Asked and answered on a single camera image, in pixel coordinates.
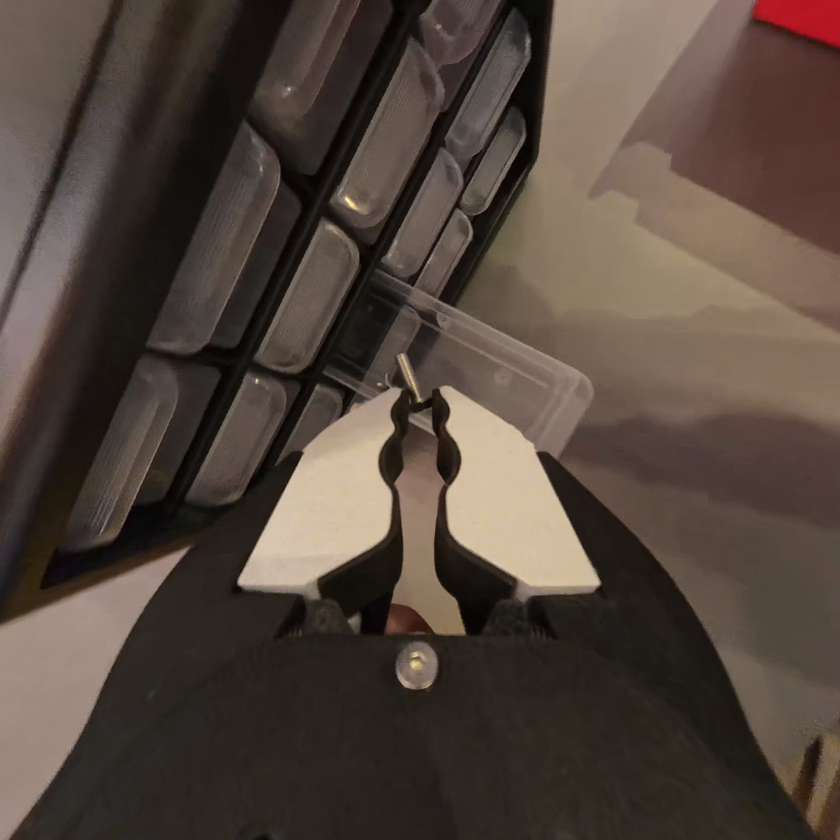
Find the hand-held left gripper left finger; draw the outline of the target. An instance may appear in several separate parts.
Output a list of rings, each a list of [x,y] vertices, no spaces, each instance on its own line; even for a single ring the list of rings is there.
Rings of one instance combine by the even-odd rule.
[[[403,471],[404,392],[392,388],[304,448],[238,576],[247,593],[331,601],[383,634],[403,571],[396,480]]]

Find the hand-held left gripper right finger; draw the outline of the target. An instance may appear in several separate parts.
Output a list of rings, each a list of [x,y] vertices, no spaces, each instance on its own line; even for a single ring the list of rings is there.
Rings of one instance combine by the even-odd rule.
[[[449,385],[434,391],[432,418],[444,482],[434,567],[467,634],[502,602],[596,593],[599,574],[534,444]]]

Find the clear plastic drawer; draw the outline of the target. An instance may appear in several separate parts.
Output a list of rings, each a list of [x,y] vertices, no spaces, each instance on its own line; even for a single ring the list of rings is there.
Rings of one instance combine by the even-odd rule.
[[[359,403],[404,385],[399,354],[424,397],[449,385],[554,457],[592,404],[593,385],[580,371],[378,270],[324,372]]]

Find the small metal screw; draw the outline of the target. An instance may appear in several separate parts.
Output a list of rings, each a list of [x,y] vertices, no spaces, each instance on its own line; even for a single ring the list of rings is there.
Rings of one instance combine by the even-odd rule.
[[[427,398],[421,389],[417,375],[407,353],[399,353],[395,357],[395,362],[404,390],[409,394],[411,399],[411,411],[413,413],[420,413],[427,410]]]

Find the black drawer cabinet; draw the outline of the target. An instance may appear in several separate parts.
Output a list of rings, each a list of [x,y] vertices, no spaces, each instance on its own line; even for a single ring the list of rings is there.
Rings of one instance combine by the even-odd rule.
[[[2,305],[2,619],[147,560],[142,551],[57,559],[80,496],[203,210],[245,120],[289,2],[111,2],[88,79]],[[457,302],[539,153],[555,2],[533,2],[530,74],[502,102],[483,85],[489,129],[404,219],[416,261],[383,246],[322,358],[311,410],[291,414],[280,454],[348,406],[324,368],[376,271]]]

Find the rows of shut clear drawers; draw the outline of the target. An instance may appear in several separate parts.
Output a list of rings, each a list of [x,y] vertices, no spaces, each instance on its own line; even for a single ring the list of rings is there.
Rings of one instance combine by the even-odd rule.
[[[234,505],[311,410],[383,246],[530,74],[533,2],[289,2],[57,559],[145,550]]]

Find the red plastic bin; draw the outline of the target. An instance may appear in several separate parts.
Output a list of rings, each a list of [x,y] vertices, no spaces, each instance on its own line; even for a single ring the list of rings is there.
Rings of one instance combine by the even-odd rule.
[[[756,1],[752,18],[839,47],[839,1]]]

